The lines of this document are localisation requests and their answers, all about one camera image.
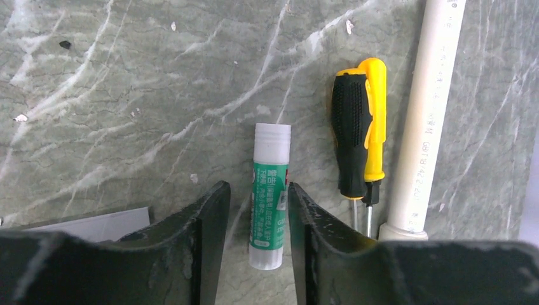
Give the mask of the green glue stick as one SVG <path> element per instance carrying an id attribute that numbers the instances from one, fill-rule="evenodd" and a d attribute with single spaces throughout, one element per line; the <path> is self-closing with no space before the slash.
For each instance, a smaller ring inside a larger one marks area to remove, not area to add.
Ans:
<path id="1" fill-rule="evenodd" d="M 290 144 L 290 125 L 255 125 L 249 264 L 258 270 L 282 265 Z"/>

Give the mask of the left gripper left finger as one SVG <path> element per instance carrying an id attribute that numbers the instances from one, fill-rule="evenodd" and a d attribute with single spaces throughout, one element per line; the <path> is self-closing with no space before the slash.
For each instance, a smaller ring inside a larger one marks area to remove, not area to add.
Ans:
<path id="1" fill-rule="evenodd" d="M 2 304 L 213 304 L 230 184 L 118 241 L 1 231 Z"/>

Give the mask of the grey envelope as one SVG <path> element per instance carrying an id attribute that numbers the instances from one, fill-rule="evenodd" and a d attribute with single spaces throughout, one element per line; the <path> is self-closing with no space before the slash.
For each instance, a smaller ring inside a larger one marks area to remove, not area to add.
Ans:
<path id="1" fill-rule="evenodd" d="M 26 231 L 61 231 L 86 241 L 102 242 L 118 241 L 123 236 L 134 233 L 149 225 L 149 208 L 142 207 L 29 228 Z"/>

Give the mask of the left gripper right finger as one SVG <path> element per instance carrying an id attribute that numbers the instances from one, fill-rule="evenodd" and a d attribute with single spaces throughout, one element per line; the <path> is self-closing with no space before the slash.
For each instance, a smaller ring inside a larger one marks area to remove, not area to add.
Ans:
<path id="1" fill-rule="evenodd" d="M 517 241 L 376 241 L 289 186 L 299 304 L 537 304 L 538 249 Z"/>

